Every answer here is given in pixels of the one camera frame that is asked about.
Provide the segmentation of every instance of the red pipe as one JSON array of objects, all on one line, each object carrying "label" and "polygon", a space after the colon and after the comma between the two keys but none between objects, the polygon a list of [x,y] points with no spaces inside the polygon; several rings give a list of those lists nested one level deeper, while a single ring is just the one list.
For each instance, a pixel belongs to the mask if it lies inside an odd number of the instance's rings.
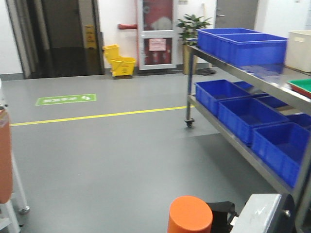
[{"label": "red pipe", "polygon": [[125,29],[137,29],[137,24],[118,24],[118,28],[121,30]]}]

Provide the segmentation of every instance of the green leaves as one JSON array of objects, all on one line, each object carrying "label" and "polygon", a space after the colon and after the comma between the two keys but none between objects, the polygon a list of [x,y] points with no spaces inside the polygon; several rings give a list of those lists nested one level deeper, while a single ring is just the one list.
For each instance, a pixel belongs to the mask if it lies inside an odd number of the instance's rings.
[{"label": "green leaves", "polygon": [[184,15],[184,19],[178,19],[177,27],[183,28],[183,32],[179,33],[180,38],[186,44],[186,39],[188,38],[196,38],[197,37],[197,29],[206,28],[211,23],[209,20],[211,18],[207,18],[205,20],[201,20],[203,16],[197,17],[196,15]]}]

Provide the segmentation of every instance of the stainless steel shelf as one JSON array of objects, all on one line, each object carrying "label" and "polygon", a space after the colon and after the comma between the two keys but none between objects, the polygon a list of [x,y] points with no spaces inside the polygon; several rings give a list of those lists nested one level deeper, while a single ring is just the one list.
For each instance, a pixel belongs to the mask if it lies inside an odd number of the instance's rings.
[{"label": "stainless steel shelf", "polygon": [[281,67],[282,72],[266,71],[263,73],[266,66],[251,66],[252,73],[250,73],[247,67],[235,67],[195,46],[190,46],[190,48],[190,52],[194,55],[275,96],[301,112],[311,115],[311,99],[292,91],[287,84],[289,80],[309,79],[311,76],[286,67]]},{"label": "stainless steel shelf", "polygon": [[228,64],[195,46],[189,46],[189,76],[188,76],[188,101],[186,111],[186,124],[192,125],[190,104],[193,104],[198,111],[208,120],[219,132],[234,146],[237,151],[271,184],[279,193],[290,193],[296,204],[296,227],[300,231],[306,216],[307,209],[311,204],[311,139],[301,162],[300,171],[294,188],[290,188],[279,176],[277,176],[260,158],[258,158],[240,139],[230,132],[216,117],[214,117],[204,106],[196,101],[192,94],[192,67],[193,57],[198,56],[229,74],[244,80],[254,87],[261,89],[268,94],[275,96],[301,112],[311,115],[311,99],[292,91],[287,84],[289,80],[309,79],[310,74],[301,73],[283,65],[264,65],[235,67]]},{"label": "stainless steel shelf", "polygon": [[292,193],[289,187],[274,171],[257,157],[240,139],[208,111],[195,96],[188,95],[188,101],[224,136],[224,138],[254,167],[254,169],[279,193]]}]

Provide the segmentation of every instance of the yellow floor line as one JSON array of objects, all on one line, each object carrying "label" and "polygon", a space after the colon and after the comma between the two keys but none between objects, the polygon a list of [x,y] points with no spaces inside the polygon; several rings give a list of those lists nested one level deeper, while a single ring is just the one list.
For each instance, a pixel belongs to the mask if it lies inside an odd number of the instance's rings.
[{"label": "yellow floor line", "polygon": [[178,109],[185,109],[185,108],[186,106],[180,106],[180,107],[172,107],[172,108],[139,110],[139,111],[132,111],[132,112],[124,112],[124,113],[110,113],[110,114],[102,114],[102,115],[94,115],[94,116],[80,116],[80,117],[62,118],[62,119],[54,119],[54,120],[30,121],[30,122],[22,122],[22,123],[13,123],[11,124],[11,126],[37,125],[37,124],[55,123],[55,122],[72,121],[72,120],[115,117],[115,116],[132,115],[132,114],[139,114],[139,113],[154,113],[154,112],[163,112],[163,111],[178,110]]}]

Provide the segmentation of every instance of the shelf caster wheel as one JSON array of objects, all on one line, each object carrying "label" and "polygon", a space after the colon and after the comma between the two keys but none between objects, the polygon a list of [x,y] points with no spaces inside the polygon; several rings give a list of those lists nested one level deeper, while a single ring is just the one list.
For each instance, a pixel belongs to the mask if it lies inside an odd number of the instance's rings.
[{"label": "shelf caster wheel", "polygon": [[30,211],[30,207],[26,206],[24,209],[19,210],[19,214],[20,215],[26,215],[29,213],[29,211]]},{"label": "shelf caster wheel", "polygon": [[187,127],[188,128],[191,128],[192,127],[192,123],[194,122],[194,119],[193,118],[191,118],[191,119],[189,119],[189,120],[185,120],[185,123],[187,124]]}]

